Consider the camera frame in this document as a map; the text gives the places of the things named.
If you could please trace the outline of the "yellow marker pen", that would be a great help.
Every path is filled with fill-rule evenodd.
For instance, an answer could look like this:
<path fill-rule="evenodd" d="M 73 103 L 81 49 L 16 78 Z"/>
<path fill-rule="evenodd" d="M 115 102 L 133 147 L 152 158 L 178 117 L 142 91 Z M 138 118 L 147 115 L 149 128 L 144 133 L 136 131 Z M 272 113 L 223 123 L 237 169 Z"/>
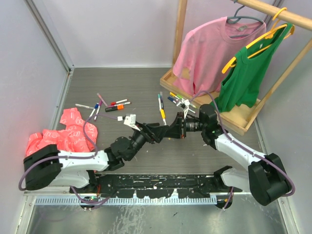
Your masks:
<path fill-rule="evenodd" d="M 162 120 L 163 120 L 163 124 L 167 125 L 166 116 L 165 116 L 165 112 L 164 112 L 163 109 L 160 109 L 160 114 L 161 114 L 161 117 L 162 117 Z"/>

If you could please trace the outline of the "purple marker pen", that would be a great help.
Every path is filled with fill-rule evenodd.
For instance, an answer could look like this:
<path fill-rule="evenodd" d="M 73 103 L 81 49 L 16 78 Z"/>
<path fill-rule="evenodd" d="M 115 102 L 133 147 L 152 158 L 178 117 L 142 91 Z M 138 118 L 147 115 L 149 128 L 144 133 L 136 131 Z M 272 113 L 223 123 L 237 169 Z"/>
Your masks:
<path fill-rule="evenodd" d="M 162 110 L 164 110 L 164 102 L 163 102 L 163 93 L 162 93 L 162 91 L 159 92 L 159 96 L 160 96 L 161 108 L 162 108 Z"/>

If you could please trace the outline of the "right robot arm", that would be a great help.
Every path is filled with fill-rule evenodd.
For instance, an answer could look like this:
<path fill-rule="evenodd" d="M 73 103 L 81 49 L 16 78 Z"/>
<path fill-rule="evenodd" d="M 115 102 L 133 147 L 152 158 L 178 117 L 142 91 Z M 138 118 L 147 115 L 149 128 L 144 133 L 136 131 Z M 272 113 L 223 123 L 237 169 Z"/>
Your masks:
<path fill-rule="evenodd" d="M 228 155 L 244 168 L 243 171 L 232 167 L 219 170 L 219 177 L 214 179 L 214 187 L 219 192 L 236 187 L 250 192 L 263 206 L 293 192 L 294 186 L 280 157 L 258 152 L 234 138 L 218 122 L 213 106 L 201 105 L 198 117 L 186 112 L 177 113 L 165 137 L 180 139 L 186 137 L 187 132 L 200 132 L 207 145 Z"/>

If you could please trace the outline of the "teal marker pen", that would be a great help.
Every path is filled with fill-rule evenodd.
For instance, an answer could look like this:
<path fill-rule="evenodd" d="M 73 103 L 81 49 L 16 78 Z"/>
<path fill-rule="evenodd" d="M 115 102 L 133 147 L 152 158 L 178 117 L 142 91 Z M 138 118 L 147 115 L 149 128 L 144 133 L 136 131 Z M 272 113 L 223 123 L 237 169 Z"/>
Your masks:
<path fill-rule="evenodd" d="M 159 111 L 160 111 L 162 109 L 160 94 L 157 95 L 157 100 L 158 100 Z"/>

